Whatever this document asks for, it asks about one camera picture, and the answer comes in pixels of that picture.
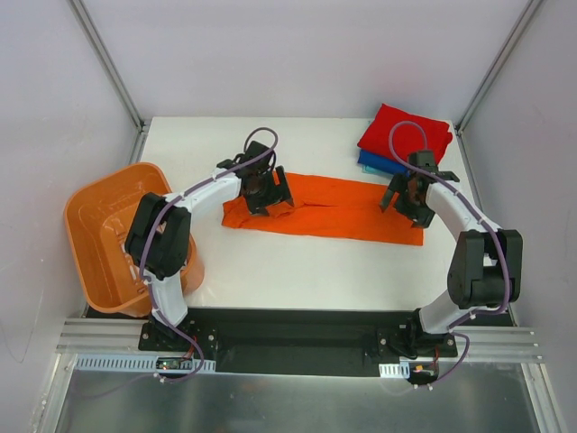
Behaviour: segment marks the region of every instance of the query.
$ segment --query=white table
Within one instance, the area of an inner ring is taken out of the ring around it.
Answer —
[[[241,152],[259,126],[279,134],[277,164],[286,171],[387,184],[356,164],[356,143],[369,119],[155,117],[142,161],[158,165],[172,190],[210,175]],[[255,139],[272,143],[268,133]],[[452,170],[472,197],[458,142],[440,164]],[[362,242],[230,229],[216,210],[193,224],[205,263],[202,286],[189,306],[268,309],[412,310],[446,288],[454,240],[438,216],[425,246]]]

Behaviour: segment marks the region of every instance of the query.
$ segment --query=folded red cloth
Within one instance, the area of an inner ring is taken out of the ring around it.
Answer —
[[[396,161],[389,150],[389,133],[395,124],[404,120],[415,122],[425,130],[428,148],[435,154],[435,160],[438,164],[443,158],[447,146],[453,140],[453,135],[449,132],[449,124],[427,119],[420,115],[411,115],[384,104],[380,107],[375,120],[357,145],[365,151]],[[422,150],[424,145],[421,133],[415,126],[409,124],[400,126],[395,131],[393,144],[395,152],[403,161],[408,159],[410,153]]]

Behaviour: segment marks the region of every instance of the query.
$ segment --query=orange plastic bin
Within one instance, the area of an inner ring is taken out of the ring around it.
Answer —
[[[124,251],[124,240],[141,197],[164,195],[169,184],[160,169],[140,162],[94,182],[74,194],[64,210],[70,247],[88,304],[103,313],[133,317],[151,311],[146,285]],[[205,275],[192,236],[181,272],[185,293],[196,290]]]

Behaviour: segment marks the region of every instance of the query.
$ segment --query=orange cloth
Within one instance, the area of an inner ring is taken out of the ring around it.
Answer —
[[[287,235],[344,237],[362,241],[422,245],[423,229],[379,203],[386,187],[372,183],[287,173],[292,207],[268,207],[270,216],[252,216],[242,197],[224,203],[223,226]]]

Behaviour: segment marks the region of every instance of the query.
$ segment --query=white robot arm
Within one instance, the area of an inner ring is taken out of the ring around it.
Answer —
[[[465,198],[458,178],[450,171],[439,171],[431,151],[411,153],[408,167],[413,170],[391,181],[381,208],[398,193],[394,208],[411,219],[413,226],[427,228],[437,214],[457,242],[447,290],[417,309],[404,334],[390,341],[392,350],[411,357],[419,348],[442,344],[453,328],[477,313],[500,313],[517,300],[523,239],[517,230],[503,230],[490,221]]]
[[[124,248],[138,266],[141,266],[141,258],[146,256],[143,277],[151,284],[152,315],[160,323],[176,327],[188,312],[180,284],[180,270],[186,264],[192,222],[239,196],[244,197],[254,215],[268,215],[266,206],[281,201],[292,205],[284,170],[282,167],[274,169],[276,157],[271,149],[251,142],[244,153],[217,164],[212,179],[186,191],[165,196],[148,193],[142,197]],[[163,211],[166,213],[160,225],[155,226]],[[151,231],[155,233],[147,247]]]

